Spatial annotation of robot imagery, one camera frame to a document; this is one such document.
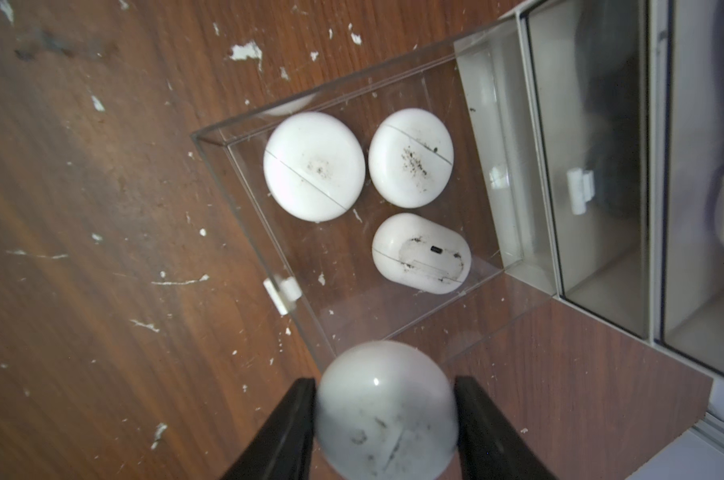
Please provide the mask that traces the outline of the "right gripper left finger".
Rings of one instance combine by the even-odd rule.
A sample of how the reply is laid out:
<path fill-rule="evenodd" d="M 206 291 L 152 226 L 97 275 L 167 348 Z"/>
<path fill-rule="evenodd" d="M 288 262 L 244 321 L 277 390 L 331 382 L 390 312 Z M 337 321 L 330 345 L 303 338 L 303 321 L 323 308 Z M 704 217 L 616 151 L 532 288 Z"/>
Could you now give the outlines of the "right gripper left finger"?
<path fill-rule="evenodd" d="M 293 382 L 222 480 L 310 478 L 314 448 L 314 378 Z"/>

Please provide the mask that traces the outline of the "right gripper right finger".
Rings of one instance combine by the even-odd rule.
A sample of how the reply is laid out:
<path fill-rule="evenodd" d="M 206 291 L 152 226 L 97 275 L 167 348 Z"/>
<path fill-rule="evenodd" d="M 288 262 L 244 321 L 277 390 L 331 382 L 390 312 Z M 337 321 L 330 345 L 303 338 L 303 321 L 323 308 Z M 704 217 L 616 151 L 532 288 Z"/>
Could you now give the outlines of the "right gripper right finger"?
<path fill-rule="evenodd" d="M 475 378 L 457 376 L 454 395 L 464 479 L 555 478 Z"/>

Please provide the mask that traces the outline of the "white round earphone case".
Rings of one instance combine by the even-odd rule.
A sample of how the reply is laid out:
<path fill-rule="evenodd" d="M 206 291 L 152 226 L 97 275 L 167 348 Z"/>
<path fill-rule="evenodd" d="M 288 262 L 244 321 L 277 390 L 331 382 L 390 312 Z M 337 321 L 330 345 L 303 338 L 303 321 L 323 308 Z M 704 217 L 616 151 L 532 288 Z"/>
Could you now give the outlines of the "white round earphone case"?
<path fill-rule="evenodd" d="M 406 108 L 388 116 L 375 132 L 368 155 L 373 185 L 389 203 L 423 207 L 446 188 L 455 153 L 445 124 L 433 113 Z"/>
<path fill-rule="evenodd" d="M 436 479 L 459 436 L 453 388 L 423 352 L 400 342 L 359 344 L 324 371 L 315 437 L 344 479 Z"/>
<path fill-rule="evenodd" d="M 304 112 L 273 131 L 264 153 L 264 176 L 275 201 L 309 222 L 336 219 L 354 207 L 366 177 L 355 134 L 337 118 Z"/>

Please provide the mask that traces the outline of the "white oval earphone case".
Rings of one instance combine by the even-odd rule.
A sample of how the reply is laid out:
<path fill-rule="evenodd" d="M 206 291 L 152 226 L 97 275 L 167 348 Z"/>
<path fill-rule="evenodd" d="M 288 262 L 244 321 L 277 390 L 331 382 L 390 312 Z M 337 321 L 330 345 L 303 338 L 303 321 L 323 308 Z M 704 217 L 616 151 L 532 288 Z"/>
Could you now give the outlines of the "white oval earphone case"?
<path fill-rule="evenodd" d="M 386 279 L 436 295 L 461 287 L 472 265 L 463 236 L 412 213 L 396 214 L 380 225 L 372 255 Z"/>

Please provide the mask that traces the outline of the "clear bottom drawer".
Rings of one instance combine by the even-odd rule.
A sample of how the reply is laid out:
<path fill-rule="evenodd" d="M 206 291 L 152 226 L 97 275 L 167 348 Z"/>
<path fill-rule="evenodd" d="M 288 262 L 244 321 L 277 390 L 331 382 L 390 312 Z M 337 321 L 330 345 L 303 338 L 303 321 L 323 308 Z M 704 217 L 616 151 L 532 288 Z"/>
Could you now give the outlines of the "clear bottom drawer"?
<path fill-rule="evenodd" d="M 556 293 L 529 67 L 512 15 L 194 134 L 319 368 L 445 361 Z"/>

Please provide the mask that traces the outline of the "clear drawer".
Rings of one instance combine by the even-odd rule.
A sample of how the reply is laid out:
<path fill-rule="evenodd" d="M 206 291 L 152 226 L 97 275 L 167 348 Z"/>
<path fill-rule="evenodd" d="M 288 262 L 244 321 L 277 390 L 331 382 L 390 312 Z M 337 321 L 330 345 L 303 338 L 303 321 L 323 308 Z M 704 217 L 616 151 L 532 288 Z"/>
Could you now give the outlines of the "clear drawer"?
<path fill-rule="evenodd" d="M 562 296 L 645 337 L 646 5 L 545 1 L 524 20 Z"/>
<path fill-rule="evenodd" d="M 724 1 L 669 27 L 662 341 L 724 376 Z"/>
<path fill-rule="evenodd" d="M 319 368 L 445 361 L 556 293 L 529 67 L 512 15 L 194 134 Z"/>

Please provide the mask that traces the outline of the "white round earphone case bottom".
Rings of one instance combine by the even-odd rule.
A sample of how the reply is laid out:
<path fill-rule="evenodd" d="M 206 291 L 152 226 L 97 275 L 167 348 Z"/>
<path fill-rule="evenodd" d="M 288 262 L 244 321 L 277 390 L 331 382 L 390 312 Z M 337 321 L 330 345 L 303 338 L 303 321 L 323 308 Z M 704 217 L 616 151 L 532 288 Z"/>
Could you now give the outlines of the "white round earphone case bottom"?
<path fill-rule="evenodd" d="M 336 219 L 354 207 L 366 177 L 355 134 L 337 118 L 304 112 L 273 131 L 264 153 L 264 176 L 275 201 L 309 222 Z"/>

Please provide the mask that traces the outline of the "white round earphone case top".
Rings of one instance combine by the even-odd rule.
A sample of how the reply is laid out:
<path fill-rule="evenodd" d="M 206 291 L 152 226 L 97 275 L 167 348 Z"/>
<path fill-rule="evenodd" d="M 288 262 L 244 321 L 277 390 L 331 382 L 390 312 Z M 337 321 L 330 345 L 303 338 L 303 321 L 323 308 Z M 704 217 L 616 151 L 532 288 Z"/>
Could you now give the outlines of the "white round earphone case top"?
<path fill-rule="evenodd" d="M 445 124 L 433 113 L 406 108 L 388 116 L 375 132 L 368 155 L 373 185 L 389 203 L 423 207 L 446 188 L 455 153 Z"/>

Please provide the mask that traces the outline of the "white three-drawer cabinet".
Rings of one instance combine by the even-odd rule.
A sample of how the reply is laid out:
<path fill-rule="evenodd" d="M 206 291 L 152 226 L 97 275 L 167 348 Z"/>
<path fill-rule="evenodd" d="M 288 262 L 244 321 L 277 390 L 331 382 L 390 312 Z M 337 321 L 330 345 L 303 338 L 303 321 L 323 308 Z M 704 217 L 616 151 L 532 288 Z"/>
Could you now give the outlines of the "white three-drawer cabinet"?
<path fill-rule="evenodd" d="M 505 263 L 724 378 L 724 1 L 531 1 L 454 48 Z"/>

